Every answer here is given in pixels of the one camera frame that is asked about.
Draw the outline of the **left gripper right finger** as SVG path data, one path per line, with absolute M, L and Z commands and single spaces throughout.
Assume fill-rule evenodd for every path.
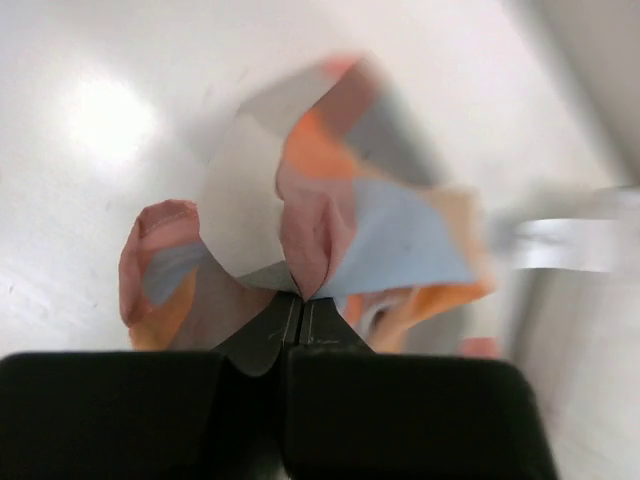
M 294 479 L 554 479 L 534 394 L 492 359 L 376 354 L 330 300 L 286 357 Z

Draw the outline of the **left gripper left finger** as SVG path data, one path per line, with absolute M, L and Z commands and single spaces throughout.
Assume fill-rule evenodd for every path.
M 1 363 L 5 479 L 283 479 L 279 294 L 216 349 L 20 353 Z

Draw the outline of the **checkered orange grey pillowcase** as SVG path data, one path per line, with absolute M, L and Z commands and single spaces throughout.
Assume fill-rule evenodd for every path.
M 474 196 L 440 187 L 363 58 L 309 66 L 238 109 L 202 191 L 137 217 L 120 314 L 142 351 L 211 349 L 289 293 L 398 353 L 409 330 L 492 290 Z

